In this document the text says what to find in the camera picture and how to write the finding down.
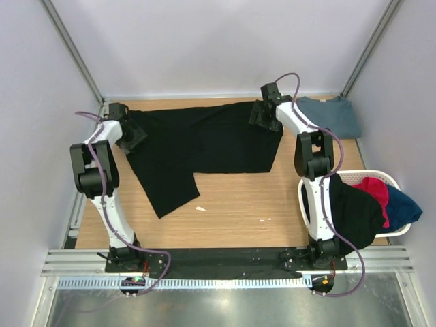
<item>black garment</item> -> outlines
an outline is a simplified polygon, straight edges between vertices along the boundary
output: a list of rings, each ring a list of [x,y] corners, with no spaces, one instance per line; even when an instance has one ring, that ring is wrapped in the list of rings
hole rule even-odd
[[[130,112],[148,136],[127,159],[159,218],[200,195],[194,172],[271,170],[283,130],[248,124],[253,105]]]
[[[380,203],[367,192],[345,184],[338,174],[330,177],[329,194],[336,231],[358,249],[370,245],[374,241],[375,235],[382,230],[385,222]],[[306,215],[310,220],[309,204],[304,186],[302,196]],[[346,255],[352,251],[353,249],[348,244],[339,240],[339,253],[341,255]]]

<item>cable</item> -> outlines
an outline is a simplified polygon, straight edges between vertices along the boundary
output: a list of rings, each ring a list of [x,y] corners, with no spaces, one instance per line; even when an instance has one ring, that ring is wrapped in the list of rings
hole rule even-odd
[[[333,276],[332,276],[332,278],[334,279],[336,277],[336,266],[334,265],[334,260],[332,260],[332,269],[333,269]]]
[[[100,117],[98,114],[93,114],[92,112],[76,111],[74,114],[91,119],[91,120],[95,121],[96,123],[100,123],[103,120],[103,117]]]
[[[101,123],[102,119],[100,116],[96,115],[96,114],[92,114],[90,112],[82,112],[82,111],[77,111],[76,114],[78,116],[83,116],[86,118],[89,118],[97,123]],[[114,233],[114,235],[121,241],[123,242],[127,247],[130,247],[132,249],[135,249],[136,251],[140,251],[140,252],[144,252],[144,253],[152,253],[152,254],[160,254],[160,255],[166,255],[168,257],[168,261],[167,264],[163,270],[163,272],[161,273],[161,275],[159,276],[159,278],[157,278],[157,280],[148,288],[146,288],[145,290],[139,291],[138,293],[136,293],[136,296],[141,296],[144,294],[149,293],[153,288],[155,288],[157,286],[157,284],[163,279],[163,277],[167,274],[168,269],[170,268],[171,265],[171,253],[167,252],[167,251],[159,251],[159,250],[151,250],[151,249],[142,249],[140,247],[137,247],[133,244],[128,243],[119,233],[118,231],[116,231],[114,229],[114,227],[112,226],[109,217],[108,217],[108,211],[106,209],[106,202],[104,201],[104,197],[106,196],[106,191],[107,191],[107,184],[106,184],[106,177],[103,171],[103,167],[102,167],[102,163],[100,162],[100,160],[98,159],[97,153],[95,153],[92,143],[94,142],[94,140],[103,132],[104,130],[104,125],[100,124],[100,127],[98,129],[98,131],[93,134],[93,136],[89,139],[87,147],[89,149],[89,152],[91,153],[91,156],[93,158],[93,160],[95,161],[96,165],[97,165],[97,169],[99,171],[99,175],[100,175],[100,179],[102,180],[102,195],[101,195],[101,204],[102,204],[102,211],[103,211],[103,215],[104,215],[104,220],[107,224],[107,226],[109,227],[110,231],[112,233]],[[97,308],[94,309],[89,309],[89,310],[76,310],[76,312],[79,313],[93,313],[96,311],[99,311],[100,309],[103,309],[105,306],[109,305],[110,303],[118,300],[119,298],[123,298],[124,296],[115,296],[114,298],[111,298],[109,301],[105,302],[104,304],[98,306]],[[67,307],[69,307],[69,304],[71,303],[72,299],[69,300],[69,302],[67,302],[61,313],[59,314],[54,327],[58,327],[59,324],[61,323],[62,317],[65,314],[65,310]]]
[[[324,216],[323,220],[327,223],[327,226],[330,228],[330,230],[332,231],[332,233],[334,235],[336,235],[340,240],[342,240],[344,243],[348,244],[357,254],[357,256],[359,257],[360,262],[362,263],[362,275],[360,277],[360,280],[358,282],[358,284],[350,291],[347,291],[345,293],[339,293],[339,294],[325,294],[325,293],[321,293],[321,292],[316,292],[316,294],[321,295],[321,296],[327,296],[327,297],[331,297],[331,298],[340,298],[342,296],[347,296],[350,294],[353,294],[355,291],[358,290],[358,288],[363,284],[363,281],[365,279],[365,275],[366,275],[366,270],[365,270],[365,263],[363,261],[362,255],[360,254],[359,250],[357,249],[357,247],[354,246],[353,243],[351,243],[349,240],[347,240],[345,237],[343,237],[342,235],[340,235],[334,228],[334,226],[329,222],[329,220],[327,219],[327,211],[326,211],[326,204],[324,203],[324,180],[326,178],[331,177],[333,174],[336,174],[338,172],[338,170],[341,168],[342,163],[343,163],[343,158],[344,158],[344,150],[343,150],[343,145],[341,140],[331,131],[329,131],[328,129],[325,129],[323,127],[319,127],[319,126],[315,126],[315,125],[311,125],[308,122],[306,122],[301,115],[299,115],[299,113],[295,110],[295,101],[298,95],[298,90],[300,89],[300,76],[297,73],[291,72],[291,73],[286,73],[280,77],[278,77],[278,79],[275,80],[275,83],[277,83],[278,81],[280,81],[283,77],[286,76],[295,76],[297,78],[297,86],[295,88],[295,92],[294,92],[294,96],[292,98],[292,104],[291,104],[291,109],[292,112],[296,115],[296,117],[301,121],[301,123],[305,124],[307,127],[316,129],[318,131],[322,131],[324,133],[327,133],[328,135],[332,136],[334,138],[334,140],[337,142],[337,144],[339,145],[339,151],[341,152],[341,157],[339,159],[339,163],[337,164],[336,168],[334,170],[332,170],[330,173],[328,173],[327,175],[323,176],[320,180],[320,187],[321,187],[321,208],[322,208],[322,214]]]

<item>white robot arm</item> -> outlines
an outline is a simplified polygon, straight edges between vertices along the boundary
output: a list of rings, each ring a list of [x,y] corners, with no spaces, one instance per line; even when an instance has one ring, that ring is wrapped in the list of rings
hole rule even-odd
[[[303,124],[299,115],[307,122],[307,125]],[[301,133],[318,133],[317,129],[309,127],[314,125],[298,108],[297,104],[294,104],[292,110],[292,102],[284,102],[276,108],[276,118],[285,127],[287,127],[295,136]],[[309,213],[311,221],[309,224],[309,235],[314,240],[330,240],[334,237],[332,230],[327,226],[324,220],[324,215],[321,207],[321,181],[322,176],[315,177],[313,180],[303,176],[302,181],[306,187],[307,202],[309,204]],[[324,189],[324,205],[326,208],[326,219],[333,225],[332,212],[330,209],[330,195],[328,193],[328,186],[330,185],[330,178],[325,178],[323,181],[326,186]]]
[[[280,94],[276,82],[262,86],[261,92],[263,100],[255,103],[249,123],[271,131],[279,131],[283,124],[296,136],[294,167],[303,179],[310,214],[307,250],[313,267],[323,268],[339,254],[339,239],[330,228],[334,225],[328,177],[334,166],[332,136],[318,129],[290,96]]]
[[[116,272],[116,267],[120,266],[124,268],[129,266],[133,270],[135,265],[144,262],[144,253],[125,244],[129,243],[140,248],[140,243],[125,218],[119,200],[119,174],[112,154],[112,147],[117,144],[125,154],[128,154],[134,151],[135,147],[140,145],[145,138],[146,133],[130,119],[127,106],[118,103],[110,104],[108,116],[99,122],[93,135],[83,143],[73,144],[69,150],[76,188],[95,205],[108,231],[110,248],[108,257],[105,258],[115,267],[114,272]],[[107,217],[105,217],[102,207],[102,178],[93,161],[89,143],[91,143],[106,177],[104,203]]]

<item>wooden surface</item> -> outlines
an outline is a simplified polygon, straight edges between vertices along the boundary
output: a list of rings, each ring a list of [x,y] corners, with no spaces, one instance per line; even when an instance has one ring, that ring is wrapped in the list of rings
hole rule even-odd
[[[180,99],[123,102],[131,110],[216,106],[247,99]],[[363,169],[354,140],[344,140],[342,170]],[[339,150],[334,145],[339,161]],[[158,219],[124,154],[113,148],[120,174],[119,194],[125,215],[141,245],[177,247],[286,247],[307,244],[298,205],[294,170],[295,137],[285,129],[271,172],[265,174],[195,174],[200,197]],[[378,239],[377,244],[386,244]],[[88,201],[77,249],[106,249],[102,219]]]

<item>white laundry basket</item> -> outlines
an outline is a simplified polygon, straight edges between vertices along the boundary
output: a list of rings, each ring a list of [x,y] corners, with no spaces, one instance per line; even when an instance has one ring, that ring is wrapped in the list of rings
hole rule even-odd
[[[362,182],[362,180],[365,177],[375,177],[381,179],[386,184],[389,184],[393,187],[396,187],[397,189],[400,189],[396,181],[391,176],[385,174],[384,172],[380,172],[379,170],[344,170],[342,172],[339,171],[338,174],[341,176],[342,181],[344,183],[347,183],[348,185],[359,184]],[[309,229],[309,221],[307,220],[305,206],[302,201],[301,189],[302,189],[302,179],[298,183],[298,201],[300,202],[300,210],[301,210],[302,218],[305,221],[306,228]],[[402,228],[396,230],[395,232],[377,234],[375,235],[375,237],[400,236],[405,234],[409,229],[410,229],[410,223],[404,225]]]

